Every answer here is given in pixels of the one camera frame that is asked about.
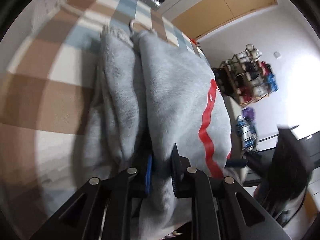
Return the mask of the grey hoodie with red print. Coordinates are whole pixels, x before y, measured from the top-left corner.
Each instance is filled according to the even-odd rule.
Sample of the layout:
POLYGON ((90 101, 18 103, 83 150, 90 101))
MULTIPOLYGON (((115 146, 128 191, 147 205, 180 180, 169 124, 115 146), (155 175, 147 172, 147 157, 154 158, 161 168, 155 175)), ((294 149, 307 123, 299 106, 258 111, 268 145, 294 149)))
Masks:
POLYGON ((100 34, 97 77, 82 150, 84 177, 107 179, 129 168, 138 147, 153 154, 151 193, 133 220, 132 239, 151 239, 191 217, 189 200, 172 189, 174 147, 214 178, 231 174, 231 122, 215 76, 199 56, 153 31, 100 34))

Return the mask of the purple bag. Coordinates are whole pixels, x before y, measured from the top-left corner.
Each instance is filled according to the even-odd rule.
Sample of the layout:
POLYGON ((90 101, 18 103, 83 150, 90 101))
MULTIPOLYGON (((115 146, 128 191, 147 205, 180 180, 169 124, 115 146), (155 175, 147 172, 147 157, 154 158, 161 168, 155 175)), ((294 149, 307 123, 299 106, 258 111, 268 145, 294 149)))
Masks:
POLYGON ((242 110, 242 116, 251 123, 255 123, 255 111, 252 107, 247 107, 242 110))

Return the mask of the wooden shoe rack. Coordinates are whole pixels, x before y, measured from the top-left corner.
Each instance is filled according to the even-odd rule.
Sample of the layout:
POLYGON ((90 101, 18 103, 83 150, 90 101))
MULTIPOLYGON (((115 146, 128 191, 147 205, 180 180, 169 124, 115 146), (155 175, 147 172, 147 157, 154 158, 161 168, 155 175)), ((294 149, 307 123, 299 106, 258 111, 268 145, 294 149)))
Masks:
POLYGON ((212 69, 223 96, 230 96, 242 108, 278 90, 272 67, 261 56, 258 48, 247 44, 244 51, 212 69))

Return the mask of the plaid bed sheet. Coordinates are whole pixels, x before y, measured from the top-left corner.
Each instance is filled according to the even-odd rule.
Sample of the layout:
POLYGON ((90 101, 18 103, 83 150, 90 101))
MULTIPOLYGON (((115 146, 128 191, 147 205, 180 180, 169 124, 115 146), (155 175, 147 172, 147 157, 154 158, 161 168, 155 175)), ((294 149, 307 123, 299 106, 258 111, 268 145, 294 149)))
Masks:
POLYGON ((139 0, 58 3, 26 37, 1 79, 1 209, 28 239, 85 177, 82 143, 104 25, 137 20, 193 54, 202 51, 139 0))

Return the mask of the wooden door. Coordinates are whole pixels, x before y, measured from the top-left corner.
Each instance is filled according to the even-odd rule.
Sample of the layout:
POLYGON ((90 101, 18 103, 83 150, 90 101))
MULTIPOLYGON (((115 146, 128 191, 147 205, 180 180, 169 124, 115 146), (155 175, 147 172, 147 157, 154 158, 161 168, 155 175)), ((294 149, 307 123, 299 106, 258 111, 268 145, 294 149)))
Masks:
POLYGON ((202 0, 186 10, 172 24, 194 40, 260 9, 277 4, 277 0, 202 0))

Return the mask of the white wall switch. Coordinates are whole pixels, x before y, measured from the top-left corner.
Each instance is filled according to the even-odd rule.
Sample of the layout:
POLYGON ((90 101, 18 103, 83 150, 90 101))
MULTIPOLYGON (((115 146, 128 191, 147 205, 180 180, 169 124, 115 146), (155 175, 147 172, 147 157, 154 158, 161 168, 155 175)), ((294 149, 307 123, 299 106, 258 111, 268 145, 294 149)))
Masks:
POLYGON ((275 51, 275 52, 274 52, 274 57, 275 57, 276 59, 281 58, 281 54, 280 54, 280 52, 275 51))

